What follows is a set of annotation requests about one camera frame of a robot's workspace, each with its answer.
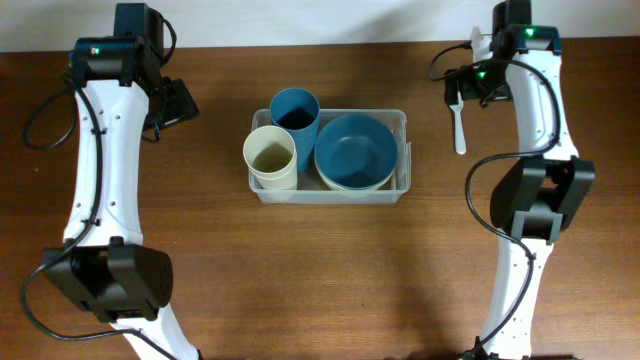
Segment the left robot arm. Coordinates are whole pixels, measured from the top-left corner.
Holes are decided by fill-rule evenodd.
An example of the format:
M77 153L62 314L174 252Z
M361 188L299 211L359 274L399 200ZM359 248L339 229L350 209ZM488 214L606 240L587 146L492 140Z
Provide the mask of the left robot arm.
M124 336L143 359L197 359L170 305L169 256L144 245L138 213L145 131L195 118L183 81L162 75L170 23L144 3L120 3L114 30L79 39L65 79L77 103L79 156L63 244L40 272L78 309Z

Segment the blue cup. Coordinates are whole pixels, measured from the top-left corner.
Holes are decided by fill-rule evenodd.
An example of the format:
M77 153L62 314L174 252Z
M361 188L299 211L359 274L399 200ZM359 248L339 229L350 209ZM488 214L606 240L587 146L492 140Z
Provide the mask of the blue cup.
M294 139L315 133L319 126L319 101L303 88L278 92L270 102L269 112L272 123L287 130Z
M315 148L317 133L310 133L304 137L294 139L297 152L297 171L306 171L311 162L312 154Z

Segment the cream cup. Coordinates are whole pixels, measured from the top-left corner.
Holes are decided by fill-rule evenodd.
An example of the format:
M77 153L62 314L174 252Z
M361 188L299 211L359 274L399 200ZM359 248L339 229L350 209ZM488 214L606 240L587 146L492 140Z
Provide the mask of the cream cup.
M266 180L277 180L297 168L297 150L292 136L283 128L262 126L244 141L243 158L251 173Z
M298 184L297 171L287 173L255 174L254 177L265 190L296 190Z

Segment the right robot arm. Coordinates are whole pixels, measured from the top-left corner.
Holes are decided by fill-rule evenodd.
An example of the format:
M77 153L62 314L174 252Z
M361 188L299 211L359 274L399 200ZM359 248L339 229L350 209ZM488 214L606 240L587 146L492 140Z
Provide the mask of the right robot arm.
M595 180L595 165L579 157L568 130L560 85L562 43L557 28L536 25L528 1L493 9L492 30L461 43L473 61L440 76L454 118L454 148L466 151L461 112L510 101L519 148L513 167L491 194L490 218L477 222L498 237L499 261L488 318L465 359L529 359L531 327L545 264Z

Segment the cream cup front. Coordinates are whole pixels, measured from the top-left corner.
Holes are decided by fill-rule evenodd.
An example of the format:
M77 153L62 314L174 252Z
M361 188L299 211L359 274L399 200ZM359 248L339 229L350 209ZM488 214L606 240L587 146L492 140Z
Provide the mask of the cream cup front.
M265 190L296 190L298 184L297 171L287 173L255 174L254 177Z

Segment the blue bowl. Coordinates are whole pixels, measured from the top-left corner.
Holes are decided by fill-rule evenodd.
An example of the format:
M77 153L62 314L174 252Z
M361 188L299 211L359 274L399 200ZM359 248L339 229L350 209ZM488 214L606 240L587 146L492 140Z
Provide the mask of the blue bowl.
M387 179L397 163L393 133L366 115L343 115L327 123L315 142L317 171L348 187L375 185Z

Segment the cream cup back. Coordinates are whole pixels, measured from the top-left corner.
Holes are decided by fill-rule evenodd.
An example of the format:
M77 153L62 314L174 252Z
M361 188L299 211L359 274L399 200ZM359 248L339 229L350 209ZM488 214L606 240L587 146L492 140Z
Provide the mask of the cream cup back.
M283 128L262 126L244 141L243 158L251 173L266 180L277 180L297 168L297 150L292 136Z

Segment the cream bowl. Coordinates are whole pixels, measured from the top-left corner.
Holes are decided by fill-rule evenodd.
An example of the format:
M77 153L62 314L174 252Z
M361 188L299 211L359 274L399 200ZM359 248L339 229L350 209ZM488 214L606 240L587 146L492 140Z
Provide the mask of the cream bowl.
M384 189L391 189L395 186L395 174L392 173L387 179L385 179L384 181L377 183L375 185L371 185L371 186L365 186L365 187L348 187L348 186L344 186L344 185L340 185L336 182L334 182L333 180L329 179L328 177L326 177L324 175L324 173L319 170L318 171L318 175L320 176L321 180L324 182L324 184L331 190L335 190L335 191L376 191L376 190L384 190Z

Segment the white plastic fork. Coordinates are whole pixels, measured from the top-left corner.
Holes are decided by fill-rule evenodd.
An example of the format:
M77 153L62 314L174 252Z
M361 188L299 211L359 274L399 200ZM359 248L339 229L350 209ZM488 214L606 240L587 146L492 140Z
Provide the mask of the white plastic fork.
M398 156L391 184L393 190L400 191L406 188L406 131L394 130L393 135L397 144Z

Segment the white plastic spoon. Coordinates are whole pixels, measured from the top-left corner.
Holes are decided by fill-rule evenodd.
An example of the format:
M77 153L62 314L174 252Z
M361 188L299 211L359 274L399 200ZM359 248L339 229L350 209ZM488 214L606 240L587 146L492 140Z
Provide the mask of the white plastic spoon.
M457 102L450 105L449 108L453 114L454 149L458 155L465 155L467 147L462 122L464 102L460 91L457 92Z

